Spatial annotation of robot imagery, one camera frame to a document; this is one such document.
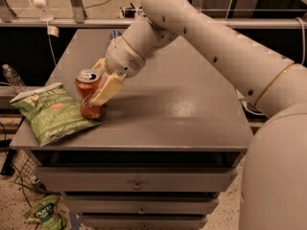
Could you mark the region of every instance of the plastic bottle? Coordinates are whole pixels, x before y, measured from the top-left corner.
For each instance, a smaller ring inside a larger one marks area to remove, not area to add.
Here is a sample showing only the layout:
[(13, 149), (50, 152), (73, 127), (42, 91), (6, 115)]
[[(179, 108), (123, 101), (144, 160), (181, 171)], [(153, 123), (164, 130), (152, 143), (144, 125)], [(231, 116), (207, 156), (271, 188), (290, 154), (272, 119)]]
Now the plastic bottle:
[(7, 79), (9, 84), (12, 86), (16, 94), (19, 94), (27, 90), (26, 84), (20, 78), (18, 73), (15, 71), (15, 69), (10, 67), (8, 64), (4, 64), (2, 68), (3, 68), (4, 77)]

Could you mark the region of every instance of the green bag on floor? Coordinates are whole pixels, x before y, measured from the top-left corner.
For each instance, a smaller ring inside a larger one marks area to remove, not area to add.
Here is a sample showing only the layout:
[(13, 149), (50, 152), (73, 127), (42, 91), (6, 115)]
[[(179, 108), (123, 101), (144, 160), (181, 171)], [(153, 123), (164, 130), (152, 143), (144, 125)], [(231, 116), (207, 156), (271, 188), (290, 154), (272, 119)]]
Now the green bag on floor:
[(55, 213), (57, 203), (56, 195), (48, 195), (30, 209), (24, 218), (39, 223), (41, 230), (60, 230), (66, 225), (66, 219)]

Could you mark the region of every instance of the gray cabinet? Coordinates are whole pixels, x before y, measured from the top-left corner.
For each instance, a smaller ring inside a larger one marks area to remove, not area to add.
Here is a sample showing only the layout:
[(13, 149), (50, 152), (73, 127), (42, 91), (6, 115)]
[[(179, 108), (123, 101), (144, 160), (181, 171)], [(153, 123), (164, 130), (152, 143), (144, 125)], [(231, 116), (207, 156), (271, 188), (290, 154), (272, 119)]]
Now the gray cabinet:
[[(77, 72), (112, 30), (78, 30), (47, 84), (77, 97)], [(107, 104), (100, 126), (40, 148), (28, 122), (11, 146), (86, 226), (200, 229), (252, 138), (234, 88), (183, 38), (155, 52)]]

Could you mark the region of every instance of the red soda can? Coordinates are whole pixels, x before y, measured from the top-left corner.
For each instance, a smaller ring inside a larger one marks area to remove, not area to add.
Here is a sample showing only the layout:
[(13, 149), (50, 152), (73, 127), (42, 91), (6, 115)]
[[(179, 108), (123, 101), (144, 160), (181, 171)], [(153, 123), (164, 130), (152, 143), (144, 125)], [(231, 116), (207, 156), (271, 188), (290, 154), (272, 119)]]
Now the red soda can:
[(96, 70), (83, 69), (76, 77), (75, 84), (80, 98), (81, 113), (87, 119), (99, 119), (101, 107), (89, 104), (90, 98), (99, 87), (100, 74)]

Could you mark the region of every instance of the chip bag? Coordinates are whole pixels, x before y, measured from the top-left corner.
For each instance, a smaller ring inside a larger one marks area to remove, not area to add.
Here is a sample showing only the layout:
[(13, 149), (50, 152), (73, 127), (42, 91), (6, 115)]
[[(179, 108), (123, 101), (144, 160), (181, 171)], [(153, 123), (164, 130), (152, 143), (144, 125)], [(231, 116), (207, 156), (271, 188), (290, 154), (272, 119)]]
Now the chip bag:
[(41, 147), (100, 123), (85, 119), (80, 104), (59, 82), (22, 92), (10, 103), (30, 122)]
[(66, 225), (66, 219), (55, 213), (57, 203), (56, 195), (48, 195), (30, 209), (24, 218), (39, 223), (41, 230), (60, 230)]

